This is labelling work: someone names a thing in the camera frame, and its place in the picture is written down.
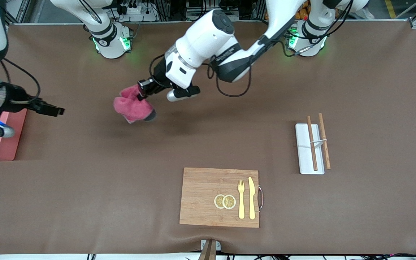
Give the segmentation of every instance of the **cutting board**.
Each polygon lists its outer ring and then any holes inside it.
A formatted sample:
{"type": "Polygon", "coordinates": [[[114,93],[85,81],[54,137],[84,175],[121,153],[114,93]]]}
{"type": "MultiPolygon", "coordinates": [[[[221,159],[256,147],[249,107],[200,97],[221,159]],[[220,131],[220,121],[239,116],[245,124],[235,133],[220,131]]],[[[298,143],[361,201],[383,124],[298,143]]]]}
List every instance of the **cutting board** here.
{"type": "Polygon", "coordinates": [[[258,171],[231,170],[211,168],[184,168],[184,177],[181,196],[180,224],[258,228],[259,206],[258,206],[258,171]],[[253,202],[256,211],[255,219],[249,218],[250,191],[248,177],[253,179],[256,192],[253,202]],[[245,218],[238,217],[239,198],[238,181],[243,180],[245,184],[244,207],[245,218]],[[218,194],[232,195],[236,199],[233,209],[218,209],[215,206],[215,197],[218,194]]]}

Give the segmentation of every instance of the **wooden knife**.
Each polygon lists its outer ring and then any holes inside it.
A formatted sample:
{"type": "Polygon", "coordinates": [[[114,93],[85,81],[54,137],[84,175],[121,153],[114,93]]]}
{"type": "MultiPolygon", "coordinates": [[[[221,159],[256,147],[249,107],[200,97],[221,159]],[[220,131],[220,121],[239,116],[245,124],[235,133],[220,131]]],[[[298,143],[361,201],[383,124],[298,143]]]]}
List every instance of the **wooden knife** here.
{"type": "Polygon", "coordinates": [[[249,184],[249,191],[250,191],[250,219],[255,219],[255,204],[253,202],[253,196],[256,192],[255,184],[253,183],[253,179],[248,177],[248,184],[249,184]]]}

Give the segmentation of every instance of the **metal handle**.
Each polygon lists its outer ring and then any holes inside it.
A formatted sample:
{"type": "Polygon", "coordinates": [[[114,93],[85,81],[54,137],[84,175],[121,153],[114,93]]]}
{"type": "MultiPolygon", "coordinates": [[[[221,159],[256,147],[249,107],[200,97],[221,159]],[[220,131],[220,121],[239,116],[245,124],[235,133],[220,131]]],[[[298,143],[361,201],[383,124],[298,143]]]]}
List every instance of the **metal handle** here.
{"type": "Polygon", "coordinates": [[[264,205],[264,193],[263,193],[263,189],[261,189],[261,186],[258,185],[258,191],[261,192],[261,206],[259,206],[259,212],[261,212],[261,209],[263,208],[264,205]]]}

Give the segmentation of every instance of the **brown table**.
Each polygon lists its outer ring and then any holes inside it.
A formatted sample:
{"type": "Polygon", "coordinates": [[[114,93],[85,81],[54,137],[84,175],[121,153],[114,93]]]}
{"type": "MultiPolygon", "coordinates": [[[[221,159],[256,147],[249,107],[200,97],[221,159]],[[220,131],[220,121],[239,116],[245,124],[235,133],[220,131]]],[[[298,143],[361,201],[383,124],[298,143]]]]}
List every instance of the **brown table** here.
{"type": "MultiPolygon", "coordinates": [[[[416,30],[348,22],[313,58],[279,46],[254,65],[244,97],[224,97],[200,69],[202,94],[150,102],[128,125],[112,100],[189,23],[142,25],[132,54],[107,60],[81,26],[11,26],[8,58],[66,108],[28,113],[14,162],[0,163],[0,254],[167,253],[214,238],[243,254],[416,253],[416,30]],[[322,112],[332,170],[299,174],[294,125],[322,112]],[[259,229],[179,224],[183,168],[259,170],[259,229]]],[[[265,26],[236,23],[244,48],[265,26]]],[[[14,83],[35,92],[10,68],[14,83]]],[[[247,77],[225,92],[243,90],[247,77]]]]}

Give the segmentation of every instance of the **pink bin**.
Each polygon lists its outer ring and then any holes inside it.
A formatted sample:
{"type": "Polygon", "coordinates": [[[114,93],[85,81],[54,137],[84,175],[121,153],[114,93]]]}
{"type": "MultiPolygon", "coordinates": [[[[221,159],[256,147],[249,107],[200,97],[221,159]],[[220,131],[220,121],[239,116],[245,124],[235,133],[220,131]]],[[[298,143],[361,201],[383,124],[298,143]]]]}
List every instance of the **pink bin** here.
{"type": "Polygon", "coordinates": [[[15,130],[15,135],[11,138],[0,138],[0,161],[13,161],[15,159],[26,114],[26,109],[18,113],[3,112],[1,114],[0,122],[12,127],[15,130]]]}

